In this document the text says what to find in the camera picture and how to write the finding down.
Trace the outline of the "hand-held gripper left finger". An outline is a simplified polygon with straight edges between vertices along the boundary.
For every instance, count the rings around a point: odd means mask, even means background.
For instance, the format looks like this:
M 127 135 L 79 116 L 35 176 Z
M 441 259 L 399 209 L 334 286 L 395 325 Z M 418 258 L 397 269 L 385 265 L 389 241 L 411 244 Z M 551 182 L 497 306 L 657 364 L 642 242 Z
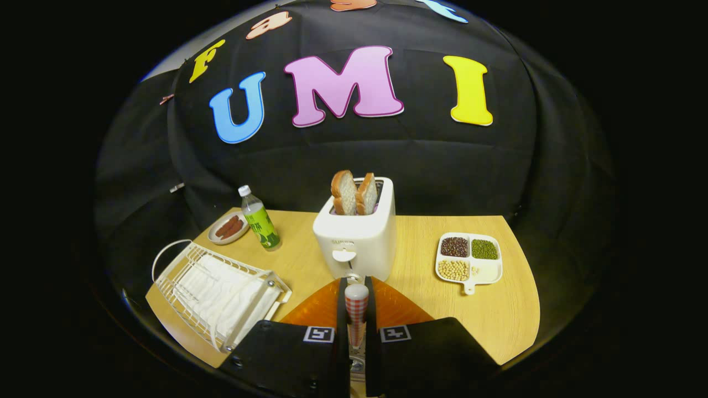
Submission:
M 220 377 L 246 397 L 349 397 L 347 282 L 331 285 L 333 327 L 256 322 L 220 365 Z

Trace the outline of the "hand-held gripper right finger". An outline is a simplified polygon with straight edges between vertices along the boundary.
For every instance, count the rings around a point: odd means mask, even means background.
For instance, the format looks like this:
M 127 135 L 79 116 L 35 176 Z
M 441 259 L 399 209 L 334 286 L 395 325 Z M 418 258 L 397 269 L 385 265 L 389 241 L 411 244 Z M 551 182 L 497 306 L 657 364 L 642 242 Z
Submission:
M 453 317 L 381 327 L 374 278 L 365 312 L 365 391 L 382 397 L 480 397 L 501 372 L 486 350 Z

